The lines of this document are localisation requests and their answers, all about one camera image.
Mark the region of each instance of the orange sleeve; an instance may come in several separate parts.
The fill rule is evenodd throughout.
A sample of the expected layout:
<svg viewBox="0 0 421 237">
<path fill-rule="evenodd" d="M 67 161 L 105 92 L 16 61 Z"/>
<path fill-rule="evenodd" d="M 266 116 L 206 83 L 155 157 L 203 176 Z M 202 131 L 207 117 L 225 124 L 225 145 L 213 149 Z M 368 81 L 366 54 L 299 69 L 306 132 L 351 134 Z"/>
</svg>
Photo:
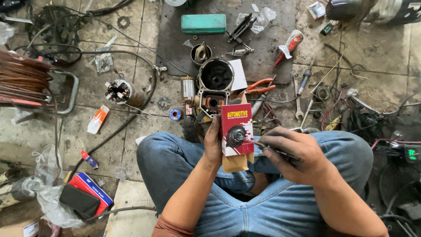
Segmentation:
<svg viewBox="0 0 421 237">
<path fill-rule="evenodd" d="M 152 237 L 188 237 L 193 235 L 194 231 L 192 229 L 187 229 L 169 222 L 162 215 L 159 216 L 158 222 L 152 232 Z"/>
</svg>

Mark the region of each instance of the brown cardboard box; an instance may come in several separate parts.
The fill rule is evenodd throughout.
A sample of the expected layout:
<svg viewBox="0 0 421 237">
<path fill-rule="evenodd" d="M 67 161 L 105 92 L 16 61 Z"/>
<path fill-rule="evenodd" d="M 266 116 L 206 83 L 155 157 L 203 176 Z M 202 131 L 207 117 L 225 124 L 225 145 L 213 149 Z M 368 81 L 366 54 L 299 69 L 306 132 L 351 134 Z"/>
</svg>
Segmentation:
<svg viewBox="0 0 421 237">
<path fill-rule="evenodd" d="M 40 229 L 39 218 L 30 221 L 22 221 L 17 224 L 0 228 L 0 236 L 7 237 L 35 237 Z"/>
</svg>

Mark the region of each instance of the tile floor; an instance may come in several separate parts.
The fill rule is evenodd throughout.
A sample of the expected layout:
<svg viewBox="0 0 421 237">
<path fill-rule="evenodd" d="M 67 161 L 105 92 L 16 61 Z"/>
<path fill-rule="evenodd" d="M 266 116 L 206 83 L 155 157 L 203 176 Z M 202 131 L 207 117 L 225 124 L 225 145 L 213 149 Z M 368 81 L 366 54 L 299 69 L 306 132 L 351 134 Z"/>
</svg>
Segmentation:
<svg viewBox="0 0 421 237">
<path fill-rule="evenodd" d="M 43 5 L 50 4 L 50 0 L 32 1 L 34 12 Z M 83 11 L 88 0 L 54 0 L 56 5 L 66 5 L 71 8 Z M 91 8 L 102 8 L 115 5 L 119 0 L 94 1 Z M 327 24 L 327 19 L 318 21 L 308 13 L 306 6 L 311 4 L 311 0 L 296 0 L 297 15 L 296 28 L 304 34 L 303 43 L 293 53 L 293 72 L 298 72 L 300 77 L 306 69 L 306 65 L 318 51 L 318 56 L 313 67 L 313 77 L 310 79 L 305 91 L 314 86 L 317 81 L 323 78 L 330 69 L 335 66 L 339 57 L 330 49 L 323 46 L 328 43 L 336 49 L 341 48 L 341 52 L 355 64 L 360 64 L 359 76 L 368 79 L 356 78 L 350 74 L 350 67 L 341 60 L 337 67 L 326 77 L 326 84 L 332 84 L 336 74 L 340 71 L 339 82 L 347 83 L 359 90 L 360 98 L 367 104 L 383 111 L 392 111 L 396 104 L 401 103 L 408 94 L 421 89 L 421 46 L 417 44 L 421 40 L 421 23 L 408 24 L 396 27 L 363 26 L 349 27 L 345 31 L 334 30 L 328 36 L 322 36 L 319 31 Z M 136 40 L 140 40 L 144 45 L 153 49 L 157 48 L 158 33 L 160 28 L 160 13 L 163 0 L 151 2 L 150 0 L 135 0 L 132 4 L 123 7 L 102 20 L 113 25 L 117 24 L 120 16 L 128 16 L 130 26 L 122 31 Z M 24 11 L 19 11 L 16 17 L 25 17 Z M 17 32 L 10 39 L 12 47 L 27 44 L 28 39 L 24 33 L 22 25 L 16 25 Z M 156 56 L 138 43 L 128 40 L 120 33 L 108 30 L 106 26 L 94 21 L 89 22 L 86 27 L 79 31 L 82 40 L 80 48 L 93 50 L 102 47 L 114 35 L 117 35 L 112 49 L 122 49 L 137 52 L 155 62 Z M 92 59 L 92 56 L 84 55 L 82 60 L 66 70 L 73 72 L 80 78 L 79 92 L 76 106 L 71 113 L 59 117 L 59 151 L 63 159 L 64 170 L 71 170 L 80 159 L 82 149 L 89 150 L 117 127 L 119 127 L 128 116 L 135 112 L 132 108 L 122 105 L 114 105 L 104 98 L 104 83 L 116 78 L 115 74 L 107 73 L 98 75 L 95 66 L 86 67 L 85 64 Z M 113 54 L 115 65 L 123 71 L 125 78 L 134 83 L 137 88 L 147 88 L 150 84 L 151 70 L 142 60 L 126 54 Z M 171 99 L 172 107 L 180 105 L 179 78 L 163 74 L 158 78 L 157 89 L 151 99 L 149 106 L 145 109 L 151 114 L 163 112 L 157 107 L 160 97 L 166 96 Z M 287 100 L 293 85 L 279 85 L 270 94 L 270 99 Z M 305 111 L 311 96 L 304 94 L 301 98 L 301 107 Z M 415 96 L 410 102 L 419 102 L 421 94 Z M 111 111 L 100 132 L 97 135 L 86 132 L 87 124 L 92 116 L 102 105 L 107 105 Z M 301 121 L 295 119 L 296 107 L 294 104 L 273 105 L 285 127 L 298 127 Z M 53 143 L 54 130 L 53 118 L 51 116 L 37 116 L 30 121 L 13 125 L 10 119 L 14 117 L 14 111 L 9 108 L 0 110 L 0 157 L 1 159 L 21 162 L 24 165 L 34 166 L 35 160 L 31 156 L 33 151 L 41 151 L 46 144 Z M 115 195 L 116 207 L 125 207 L 138 204 L 148 204 L 153 206 L 147 190 L 142 183 L 141 174 L 136 164 L 136 144 L 135 139 L 146 136 L 157 131 L 166 131 L 178 136 L 182 136 L 181 123 L 171 121 L 164 117 L 148 116 L 147 121 L 138 117 L 127 128 L 112 138 L 106 145 L 93 153 L 101 168 L 97 171 L 85 162 L 79 171 L 87 172 L 90 175 L 107 179 L 106 185 L 111 196 Z M 320 126 L 312 117 L 306 124 Z M 128 181 L 120 181 L 118 188 L 116 184 L 116 168 L 125 166 L 130 170 Z M 135 229 L 122 225 L 121 220 L 132 220 L 140 218 L 142 225 Z M 74 229 L 77 236 L 130 236 L 130 232 L 136 230 L 142 236 L 148 236 L 151 228 L 155 224 L 156 218 L 153 214 L 132 211 L 119 213 L 108 220 L 108 227 L 105 229 L 105 221 L 102 221 L 100 230 L 93 231 L 92 226 L 83 229 Z"/>
</svg>

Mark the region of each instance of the hand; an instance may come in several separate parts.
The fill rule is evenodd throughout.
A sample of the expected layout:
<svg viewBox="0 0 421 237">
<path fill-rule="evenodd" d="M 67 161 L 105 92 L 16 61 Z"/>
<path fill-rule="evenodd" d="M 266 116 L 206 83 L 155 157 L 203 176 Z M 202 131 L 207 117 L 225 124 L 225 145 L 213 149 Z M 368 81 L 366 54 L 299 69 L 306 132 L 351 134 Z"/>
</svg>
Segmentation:
<svg viewBox="0 0 421 237">
<path fill-rule="evenodd" d="M 263 154 L 269 158 L 285 179 L 313 187 L 320 187 L 336 178 L 336 167 L 325 157 L 316 139 L 310 135 L 276 127 L 263 135 L 258 142 L 270 146 Z M 298 159 L 298 171 L 288 163 L 279 149 Z"/>
<path fill-rule="evenodd" d="M 205 152 L 203 153 L 202 158 L 209 162 L 209 164 L 218 168 L 222 165 L 222 147 L 219 136 L 220 125 L 221 119 L 219 115 L 215 114 L 212 119 L 212 124 L 205 135 Z"/>
</svg>

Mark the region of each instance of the red box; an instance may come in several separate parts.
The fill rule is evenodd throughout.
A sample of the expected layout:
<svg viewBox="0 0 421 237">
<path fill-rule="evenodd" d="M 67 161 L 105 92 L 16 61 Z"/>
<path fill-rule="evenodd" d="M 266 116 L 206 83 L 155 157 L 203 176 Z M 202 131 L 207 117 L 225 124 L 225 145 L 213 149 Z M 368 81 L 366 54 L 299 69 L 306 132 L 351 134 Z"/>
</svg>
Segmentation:
<svg viewBox="0 0 421 237">
<path fill-rule="evenodd" d="M 223 105 L 221 111 L 222 152 L 225 156 L 254 153 L 254 145 L 241 140 L 253 140 L 251 104 Z"/>
</svg>

